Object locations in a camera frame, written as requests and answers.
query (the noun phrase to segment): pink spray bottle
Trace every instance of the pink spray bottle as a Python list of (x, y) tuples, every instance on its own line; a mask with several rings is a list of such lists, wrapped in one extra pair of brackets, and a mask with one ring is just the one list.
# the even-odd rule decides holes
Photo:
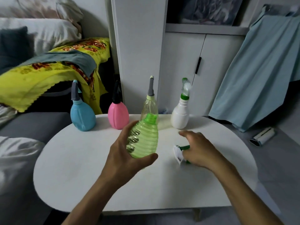
[(112, 128), (121, 130), (129, 123), (129, 113), (127, 107), (120, 101), (118, 86), (117, 81), (112, 95), (112, 103), (108, 109), (108, 120)]

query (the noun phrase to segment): blue spray bottle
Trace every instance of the blue spray bottle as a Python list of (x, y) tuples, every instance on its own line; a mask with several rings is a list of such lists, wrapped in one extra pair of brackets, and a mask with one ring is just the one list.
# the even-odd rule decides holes
[(78, 83), (74, 80), (72, 83), (71, 100), (71, 120), (80, 131), (88, 131), (96, 125), (96, 116), (92, 108), (83, 102), (78, 94)]

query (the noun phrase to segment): ribbed bottle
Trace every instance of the ribbed bottle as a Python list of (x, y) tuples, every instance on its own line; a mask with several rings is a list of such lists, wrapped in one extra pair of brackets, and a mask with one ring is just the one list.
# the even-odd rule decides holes
[(155, 153), (158, 143), (158, 115), (148, 113), (130, 131), (126, 149), (133, 158), (141, 158)]

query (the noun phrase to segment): dark blue pillow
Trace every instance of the dark blue pillow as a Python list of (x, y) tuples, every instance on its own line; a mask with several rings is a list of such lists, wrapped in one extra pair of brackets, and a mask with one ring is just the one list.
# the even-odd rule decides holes
[(0, 75), (32, 57), (27, 30), (0, 30)]

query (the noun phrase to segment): yellow floral blanket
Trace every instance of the yellow floral blanket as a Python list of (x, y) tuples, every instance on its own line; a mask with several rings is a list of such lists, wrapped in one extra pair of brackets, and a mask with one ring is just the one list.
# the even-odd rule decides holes
[(92, 107), (95, 114), (102, 114), (100, 96), (107, 93), (99, 73), (100, 63), (110, 57), (108, 38), (88, 38), (77, 43), (55, 48), (51, 52), (63, 52), (76, 49), (90, 55), (97, 68), (87, 78), (83, 71), (70, 62), (36, 63), (19, 66), (0, 76), (0, 103), (24, 112), (49, 88), (62, 81), (77, 80), (81, 83), (83, 100)]

